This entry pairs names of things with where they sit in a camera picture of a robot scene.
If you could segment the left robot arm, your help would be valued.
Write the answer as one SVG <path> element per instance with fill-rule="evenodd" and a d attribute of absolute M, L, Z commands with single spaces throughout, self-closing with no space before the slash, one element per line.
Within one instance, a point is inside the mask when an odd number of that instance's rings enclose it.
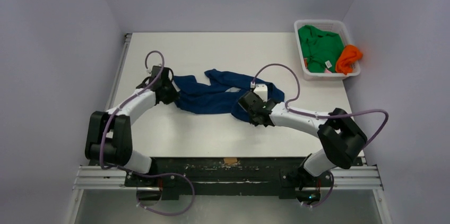
<path fill-rule="evenodd" d="M 154 66 L 134 92 L 107 111 L 91 114 L 84 149 L 85 157 L 101 162 L 104 167 L 116 166 L 134 171 L 144 186 L 158 181 L 152 158 L 133 148 L 132 125 L 146 111 L 158 104 L 171 104 L 179 98 L 173 85 L 174 73 L 168 67 Z"/>

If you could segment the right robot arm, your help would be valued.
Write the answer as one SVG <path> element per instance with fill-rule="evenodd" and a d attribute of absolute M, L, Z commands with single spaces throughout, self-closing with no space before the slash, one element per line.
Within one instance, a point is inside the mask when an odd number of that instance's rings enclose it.
<path fill-rule="evenodd" d="M 287 127 L 319 139 L 322 148 L 310 154 L 300 165 L 299 181 L 311 185 L 324 172 L 335 167 L 349 169 L 368 139 L 362 129 L 341 108 L 330 113 L 290 109 L 285 102 L 263 100 L 248 91 L 239 100 L 254 126 Z"/>

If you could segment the blue t-shirt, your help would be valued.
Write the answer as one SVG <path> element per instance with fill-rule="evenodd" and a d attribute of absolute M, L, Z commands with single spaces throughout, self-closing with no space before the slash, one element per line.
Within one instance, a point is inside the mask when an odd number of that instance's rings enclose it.
<path fill-rule="evenodd" d="M 193 75 L 174 77 L 174 83 L 179 88 L 176 106 L 194 114 L 231 114 L 248 123 L 248 113 L 238 100 L 250 90 L 253 77 L 216 69 L 207 70 L 204 74 L 210 80 L 209 85 L 197 82 Z"/>

